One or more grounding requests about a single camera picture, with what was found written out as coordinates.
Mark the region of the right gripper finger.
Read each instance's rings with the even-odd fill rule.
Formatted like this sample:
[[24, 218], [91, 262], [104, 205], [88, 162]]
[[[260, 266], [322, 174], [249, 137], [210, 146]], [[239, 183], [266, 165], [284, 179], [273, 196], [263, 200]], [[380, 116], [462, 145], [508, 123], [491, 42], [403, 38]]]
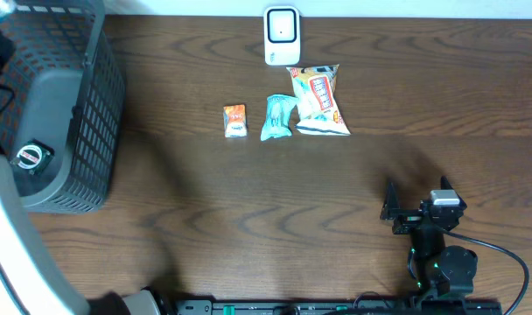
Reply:
[[[448, 180], [448, 178], [446, 176], [442, 176], [441, 179], [440, 179], [440, 187], [441, 189], [453, 189], [452, 187], [452, 184], [450, 183], [450, 181]], [[464, 205], [465, 202], [463, 201], [463, 199], [460, 197], [460, 206]]]
[[385, 198], [382, 205], [382, 211], [391, 211], [400, 207], [396, 187], [394, 183], [389, 180], [386, 186]]

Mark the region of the dark green balm box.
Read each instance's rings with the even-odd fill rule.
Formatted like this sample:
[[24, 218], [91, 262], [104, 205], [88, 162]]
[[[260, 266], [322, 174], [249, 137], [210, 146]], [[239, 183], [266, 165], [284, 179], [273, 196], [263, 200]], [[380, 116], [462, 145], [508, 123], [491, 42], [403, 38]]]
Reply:
[[54, 150], [48, 145], [32, 139], [19, 148], [10, 164], [30, 175], [40, 175], [51, 163]]

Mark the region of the yellow snack chip bag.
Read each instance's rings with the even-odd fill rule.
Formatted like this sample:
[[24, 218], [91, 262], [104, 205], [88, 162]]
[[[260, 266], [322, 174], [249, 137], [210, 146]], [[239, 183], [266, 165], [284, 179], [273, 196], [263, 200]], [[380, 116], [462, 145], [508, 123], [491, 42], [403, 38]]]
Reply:
[[287, 67], [298, 98], [296, 129], [314, 136], [350, 136], [334, 98], [339, 64]]

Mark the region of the light green pouch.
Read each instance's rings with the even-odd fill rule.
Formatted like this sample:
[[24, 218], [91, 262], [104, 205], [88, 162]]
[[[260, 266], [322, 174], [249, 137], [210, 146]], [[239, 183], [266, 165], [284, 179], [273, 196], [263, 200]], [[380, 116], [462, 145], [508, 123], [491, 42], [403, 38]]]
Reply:
[[273, 94], [267, 98], [267, 114], [261, 132], [262, 141], [292, 135], [289, 121], [297, 103], [296, 97], [284, 94]]

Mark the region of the orange tissue packet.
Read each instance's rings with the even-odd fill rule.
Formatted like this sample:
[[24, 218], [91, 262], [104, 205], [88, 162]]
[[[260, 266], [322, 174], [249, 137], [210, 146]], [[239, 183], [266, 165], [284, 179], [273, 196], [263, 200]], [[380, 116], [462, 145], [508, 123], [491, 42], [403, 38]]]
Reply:
[[248, 135], [244, 104], [225, 106], [223, 117], [225, 137], [246, 137]]

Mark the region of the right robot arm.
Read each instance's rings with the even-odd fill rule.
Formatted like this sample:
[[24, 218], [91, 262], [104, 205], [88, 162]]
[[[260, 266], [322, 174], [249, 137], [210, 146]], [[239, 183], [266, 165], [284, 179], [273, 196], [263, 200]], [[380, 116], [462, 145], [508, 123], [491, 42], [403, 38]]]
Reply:
[[418, 293], [409, 299], [412, 308], [443, 300], [462, 303], [473, 292], [477, 255], [445, 244], [445, 234], [459, 224], [465, 209], [466, 203], [445, 176], [417, 209], [401, 207], [395, 186], [387, 185], [381, 219], [393, 222], [393, 234], [410, 238], [408, 268], [418, 282]]

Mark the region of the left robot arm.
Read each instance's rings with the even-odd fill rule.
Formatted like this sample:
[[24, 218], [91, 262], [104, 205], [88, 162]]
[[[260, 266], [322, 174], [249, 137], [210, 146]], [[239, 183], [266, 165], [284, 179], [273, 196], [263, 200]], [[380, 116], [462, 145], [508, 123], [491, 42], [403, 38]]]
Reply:
[[85, 298], [29, 217], [102, 206], [123, 96], [99, 17], [17, 14], [0, 25], [0, 312], [165, 313], [149, 288]]

